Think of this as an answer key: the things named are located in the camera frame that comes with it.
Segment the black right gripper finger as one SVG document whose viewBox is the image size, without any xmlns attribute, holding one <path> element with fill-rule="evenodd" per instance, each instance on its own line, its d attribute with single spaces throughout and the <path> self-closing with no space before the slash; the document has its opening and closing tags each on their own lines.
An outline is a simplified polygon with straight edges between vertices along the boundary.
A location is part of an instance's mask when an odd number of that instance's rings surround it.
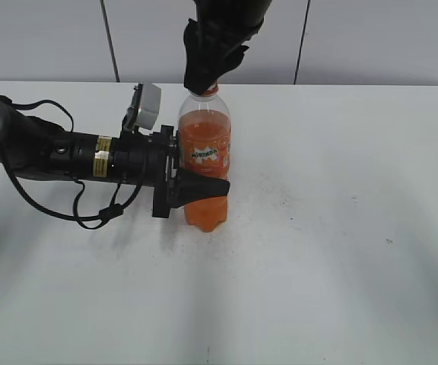
<svg viewBox="0 0 438 365">
<path fill-rule="evenodd" d="M 193 94 L 204 94 L 214 88 L 217 79 L 218 76 L 214 73 L 186 70 L 183 86 Z"/>
</svg>

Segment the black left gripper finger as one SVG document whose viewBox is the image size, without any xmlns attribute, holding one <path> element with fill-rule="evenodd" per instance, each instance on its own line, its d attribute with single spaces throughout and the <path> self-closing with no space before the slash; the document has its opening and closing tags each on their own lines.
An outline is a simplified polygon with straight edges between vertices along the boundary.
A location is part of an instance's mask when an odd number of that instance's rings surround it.
<svg viewBox="0 0 438 365">
<path fill-rule="evenodd" d="M 207 198 L 224 197 L 230 190 L 226 179 L 198 175 L 179 168 L 173 178 L 173 208 Z"/>
</svg>

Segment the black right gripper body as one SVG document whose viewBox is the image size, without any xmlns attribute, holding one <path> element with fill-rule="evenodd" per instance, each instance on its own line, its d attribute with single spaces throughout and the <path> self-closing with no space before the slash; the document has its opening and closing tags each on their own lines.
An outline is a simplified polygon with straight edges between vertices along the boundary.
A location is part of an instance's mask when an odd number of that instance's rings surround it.
<svg viewBox="0 0 438 365">
<path fill-rule="evenodd" d="M 249 47 L 231 29 L 189 19 L 183 34 L 185 76 L 222 76 L 239 67 Z"/>
</svg>

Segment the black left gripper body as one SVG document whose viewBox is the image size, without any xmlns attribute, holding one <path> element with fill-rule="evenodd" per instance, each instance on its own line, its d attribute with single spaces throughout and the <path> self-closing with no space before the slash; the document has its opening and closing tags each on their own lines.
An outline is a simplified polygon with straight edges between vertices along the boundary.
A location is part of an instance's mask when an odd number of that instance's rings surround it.
<svg viewBox="0 0 438 365">
<path fill-rule="evenodd" d="M 126 209 L 138 197 L 141 188 L 154 189 L 152 216 L 168 218 L 172 208 L 171 172 L 178 165 L 178 142 L 174 127 L 163 125 L 160 131 L 144 135 L 140 132 L 122 132 L 111 143 L 109 179 L 134 187 L 131 196 L 122 203 Z"/>
</svg>

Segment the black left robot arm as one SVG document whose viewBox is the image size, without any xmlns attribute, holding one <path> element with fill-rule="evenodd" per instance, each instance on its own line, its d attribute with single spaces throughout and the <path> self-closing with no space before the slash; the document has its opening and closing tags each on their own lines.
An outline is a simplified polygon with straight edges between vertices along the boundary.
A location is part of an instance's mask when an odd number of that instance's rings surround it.
<svg viewBox="0 0 438 365">
<path fill-rule="evenodd" d="M 153 217 L 207 198 L 224 197 L 227 180 L 201 176 L 179 165 L 178 138 L 171 126 L 143 135 L 121 131 L 117 138 L 66 131 L 60 125 L 25 111 L 36 103 L 14 104 L 0 95 L 0 163 L 25 200 L 37 210 L 66 221 L 109 221 L 130 205 L 112 202 L 94 216 L 62 214 L 30 199 L 20 179 L 35 181 L 95 181 L 153 188 Z"/>
</svg>

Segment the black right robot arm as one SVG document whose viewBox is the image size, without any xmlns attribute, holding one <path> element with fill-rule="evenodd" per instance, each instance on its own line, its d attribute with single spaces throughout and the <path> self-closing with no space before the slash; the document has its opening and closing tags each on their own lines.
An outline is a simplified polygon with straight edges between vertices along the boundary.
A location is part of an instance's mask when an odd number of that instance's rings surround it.
<svg viewBox="0 0 438 365">
<path fill-rule="evenodd" d="M 249 49 L 246 42 L 259 32 L 270 6 L 270 0 L 196 1 L 196 19 L 189 19 L 183 33 L 184 87 L 203 94 L 238 68 Z"/>
</svg>

